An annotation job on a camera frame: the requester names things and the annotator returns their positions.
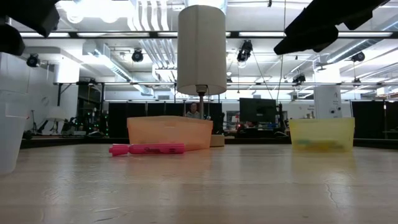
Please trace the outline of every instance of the cable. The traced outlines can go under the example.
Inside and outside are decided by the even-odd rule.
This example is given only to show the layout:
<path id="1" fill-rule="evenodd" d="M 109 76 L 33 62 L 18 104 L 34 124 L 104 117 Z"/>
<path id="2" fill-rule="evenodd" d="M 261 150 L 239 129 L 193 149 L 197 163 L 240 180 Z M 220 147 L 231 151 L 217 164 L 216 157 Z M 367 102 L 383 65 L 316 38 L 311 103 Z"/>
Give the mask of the cable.
<path id="1" fill-rule="evenodd" d="M 285 9 L 284 9 L 284 37 L 285 37 L 285 29 L 286 29 L 286 0 L 285 0 Z M 282 82 L 282 72 L 284 69 L 284 56 L 282 55 L 281 62 L 280 62 L 280 78 L 278 84 L 278 94 L 276 96 L 276 103 L 278 103 L 279 99 L 279 92 L 280 92 L 280 83 Z"/>
<path id="2" fill-rule="evenodd" d="M 354 68 L 354 80 L 356 80 L 356 71 L 355 71 L 355 62 L 353 61 L 353 68 Z"/>
<path id="3" fill-rule="evenodd" d="M 239 78 L 239 66 L 238 66 L 238 93 L 241 93 L 241 92 L 239 91 L 239 82 L 240 82 L 240 78 Z"/>
<path id="4" fill-rule="evenodd" d="M 264 83 L 266 84 L 266 88 L 267 88 L 267 90 L 268 90 L 269 96 L 270 96 L 271 99 L 273 100 L 273 97 L 272 97 L 272 95 L 271 95 L 271 91 L 268 89 L 268 85 L 267 85 L 266 79 L 265 79 L 264 76 L 262 75 L 262 72 L 261 72 L 261 69 L 260 69 L 260 65 L 259 65 L 259 62 L 257 61 L 256 53 L 254 53 L 254 51 L 253 51 L 253 56 L 254 56 L 254 59 L 256 60 L 257 68 L 259 68 L 261 78 L 262 78 L 262 80 L 264 81 Z"/>

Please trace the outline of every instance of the translucent plastic container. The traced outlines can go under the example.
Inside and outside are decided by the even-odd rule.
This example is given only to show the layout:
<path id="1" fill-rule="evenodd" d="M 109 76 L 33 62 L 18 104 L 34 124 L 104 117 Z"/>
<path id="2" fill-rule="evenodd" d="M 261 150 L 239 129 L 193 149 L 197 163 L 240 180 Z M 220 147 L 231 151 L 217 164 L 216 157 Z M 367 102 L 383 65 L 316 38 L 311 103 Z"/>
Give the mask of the translucent plastic container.
<path id="1" fill-rule="evenodd" d="M 179 116 L 128 118 L 130 144 L 182 143 L 186 151 L 210 148 L 213 122 Z"/>
<path id="2" fill-rule="evenodd" d="M 28 115 L 28 99 L 23 93 L 0 90 L 0 175 L 15 169 Z"/>
<path id="3" fill-rule="evenodd" d="M 352 151 L 354 118 L 293 119 L 289 121 L 295 150 Z"/>

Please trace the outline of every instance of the security camera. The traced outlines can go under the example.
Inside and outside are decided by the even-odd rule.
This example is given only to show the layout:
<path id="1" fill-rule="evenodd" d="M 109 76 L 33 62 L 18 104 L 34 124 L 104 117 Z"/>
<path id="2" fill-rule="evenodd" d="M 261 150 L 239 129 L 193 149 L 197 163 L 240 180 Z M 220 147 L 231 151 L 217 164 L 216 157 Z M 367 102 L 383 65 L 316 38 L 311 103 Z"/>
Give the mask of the security camera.
<path id="1" fill-rule="evenodd" d="M 305 75 L 304 74 L 298 74 L 295 77 L 293 77 L 293 83 L 303 83 L 305 82 Z"/>
<path id="2" fill-rule="evenodd" d="M 134 53 L 132 54 L 131 59 L 133 62 L 142 62 L 142 60 L 144 59 L 142 49 L 134 49 Z"/>
<path id="3" fill-rule="evenodd" d="M 253 45 L 251 43 L 251 40 L 245 40 L 238 53 L 237 57 L 238 62 L 247 61 L 251 56 L 250 52 L 252 51 L 253 51 Z"/>
<path id="4" fill-rule="evenodd" d="M 38 54 L 31 54 L 29 58 L 26 60 L 26 64 L 29 67 L 37 68 L 40 66 L 40 60 Z"/>
<path id="5" fill-rule="evenodd" d="M 365 60 L 365 54 L 360 52 L 350 58 L 353 62 L 363 62 Z"/>

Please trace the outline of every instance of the desk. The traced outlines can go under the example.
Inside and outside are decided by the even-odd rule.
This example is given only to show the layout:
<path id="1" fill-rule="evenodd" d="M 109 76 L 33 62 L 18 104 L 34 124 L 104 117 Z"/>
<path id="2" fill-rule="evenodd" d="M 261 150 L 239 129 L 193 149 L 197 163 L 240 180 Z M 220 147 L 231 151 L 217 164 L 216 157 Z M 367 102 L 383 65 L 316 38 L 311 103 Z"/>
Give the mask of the desk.
<path id="1" fill-rule="evenodd" d="M 0 177 L 2 223 L 395 223 L 398 153 L 230 145 L 110 157 L 110 145 L 25 149 Z"/>
<path id="2" fill-rule="evenodd" d="M 383 131 L 387 139 L 398 139 L 398 131 Z"/>

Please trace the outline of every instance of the white cylindrical lamp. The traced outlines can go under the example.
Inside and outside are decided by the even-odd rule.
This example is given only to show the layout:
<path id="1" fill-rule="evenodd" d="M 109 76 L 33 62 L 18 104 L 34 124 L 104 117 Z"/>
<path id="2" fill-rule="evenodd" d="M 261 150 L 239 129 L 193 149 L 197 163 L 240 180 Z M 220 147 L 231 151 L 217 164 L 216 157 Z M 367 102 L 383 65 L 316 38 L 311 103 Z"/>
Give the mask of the white cylindrical lamp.
<path id="1" fill-rule="evenodd" d="M 186 7 L 178 16 L 177 91 L 203 96 L 226 91 L 226 28 L 222 10 L 203 5 Z"/>

